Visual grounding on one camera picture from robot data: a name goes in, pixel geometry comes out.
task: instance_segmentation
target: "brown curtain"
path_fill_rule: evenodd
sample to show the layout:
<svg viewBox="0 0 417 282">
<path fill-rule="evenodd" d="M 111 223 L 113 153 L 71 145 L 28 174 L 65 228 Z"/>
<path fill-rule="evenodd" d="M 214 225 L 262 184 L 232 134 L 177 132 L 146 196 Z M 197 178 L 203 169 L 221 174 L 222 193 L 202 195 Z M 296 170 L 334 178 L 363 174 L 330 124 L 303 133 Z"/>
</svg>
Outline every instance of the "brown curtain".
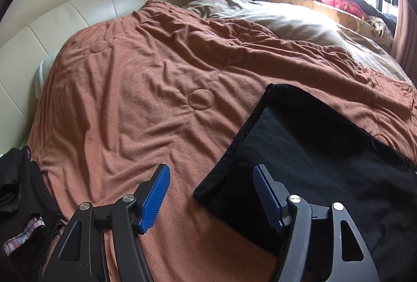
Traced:
<svg viewBox="0 0 417 282">
<path fill-rule="evenodd" d="M 417 86 L 417 16 L 407 0 L 398 0 L 398 9 L 391 55 Z"/>
</svg>

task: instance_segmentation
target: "blanket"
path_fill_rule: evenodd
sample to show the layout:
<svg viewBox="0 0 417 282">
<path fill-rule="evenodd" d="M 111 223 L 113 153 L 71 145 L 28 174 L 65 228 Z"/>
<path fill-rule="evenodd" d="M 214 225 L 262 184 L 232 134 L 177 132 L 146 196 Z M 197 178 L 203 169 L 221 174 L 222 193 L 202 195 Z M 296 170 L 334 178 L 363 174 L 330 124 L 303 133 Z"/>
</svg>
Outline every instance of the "blanket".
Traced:
<svg viewBox="0 0 417 282">
<path fill-rule="evenodd" d="M 276 257 L 192 197 L 269 83 L 308 91 L 417 162 L 416 90 L 340 46 L 282 40 L 165 2 L 75 33 L 47 77 L 28 144 L 61 211 L 114 203 L 157 164 L 171 184 L 140 237 L 158 281 L 267 281 Z M 112 281 L 118 281 L 106 236 Z"/>
<path fill-rule="evenodd" d="M 374 41 L 337 23 L 339 19 L 335 21 L 336 13 L 340 13 L 341 18 L 349 18 L 349 13 L 327 5 L 319 6 L 319 2 L 310 0 L 288 0 L 299 6 L 271 1 L 196 0 L 186 8 L 204 18 L 245 19 L 264 26 L 281 39 L 341 46 L 352 54 L 356 62 L 412 84 L 400 65 L 385 50 Z M 326 8 L 334 16 L 328 17 Z"/>
</svg>

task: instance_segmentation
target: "red plush toy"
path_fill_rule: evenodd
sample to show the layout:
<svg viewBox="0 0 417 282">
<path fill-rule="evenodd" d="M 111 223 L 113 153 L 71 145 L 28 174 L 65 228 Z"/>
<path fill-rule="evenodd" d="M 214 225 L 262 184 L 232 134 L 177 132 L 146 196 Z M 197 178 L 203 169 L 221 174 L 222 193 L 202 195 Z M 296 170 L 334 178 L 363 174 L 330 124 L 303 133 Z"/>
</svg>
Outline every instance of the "red plush toy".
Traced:
<svg viewBox="0 0 417 282">
<path fill-rule="evenodd" d="M 337 9 L 341 9 L 345 12 L 357 16 L 358 18 L 366 19 L 365 12 L 356 2 L 349 0 L 322 0 L 322 3 Z"/>
</svg>

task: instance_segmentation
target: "blue gripper pad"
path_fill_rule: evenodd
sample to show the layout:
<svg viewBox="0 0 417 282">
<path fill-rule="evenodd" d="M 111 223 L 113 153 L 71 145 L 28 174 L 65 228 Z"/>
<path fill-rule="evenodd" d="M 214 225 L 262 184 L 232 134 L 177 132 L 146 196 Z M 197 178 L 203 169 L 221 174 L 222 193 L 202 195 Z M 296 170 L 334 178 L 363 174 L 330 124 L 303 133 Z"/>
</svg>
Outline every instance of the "blue gripper pad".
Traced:
<svg viewBox="0 0 417 282">
<path fill-rule="evenodd" d="M 271 228 L 274 228 L 278 234 L 280 234 L 284 229 L 281 207 L 258 166 L 254 167 L 253 179 L 255 190 L 262 203 L 263 211 L 268 219 L 268 223 Z"/>
<path fill-rule="evenodd" d="M 163 199 L 169 187 L 170 177 L 169 167 L 165 165 L 145 199 L 142 207 L 142 221 L 139 224 L 139 230 L 143 234 L 155 223 L 159 209 L 161 209 Z"/>
</svg>

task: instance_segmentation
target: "white pillow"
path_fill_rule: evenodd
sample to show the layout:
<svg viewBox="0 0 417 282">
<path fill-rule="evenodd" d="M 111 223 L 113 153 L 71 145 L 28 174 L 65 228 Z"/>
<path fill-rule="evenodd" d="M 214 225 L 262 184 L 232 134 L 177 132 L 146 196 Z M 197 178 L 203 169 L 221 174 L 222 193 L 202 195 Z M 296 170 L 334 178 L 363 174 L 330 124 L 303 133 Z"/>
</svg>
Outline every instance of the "white pillow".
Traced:
<svg viewBox="0 0 417 282">
<path fill-rule="evenodd" d="M 345 47 L 336 22 L 311 9 L 251 0 L 196 0 L 186 8 L 203 18 L 234 18 L 257 23 L 280 39 Z"/>
<path fill-rule="evenodd" d="M 36 69 L 35 73 L 35 95 L 36 99 L 39 100 L 40 93 L 42 91 L 43 84 L 45 83 L 45 80 L 49 74 L 49 71 L 51 70 L 52 64 L 55 61 L 56 55 L 58 52 L 49 54 L 47 57 L 45 57 Z"/>
</svg>

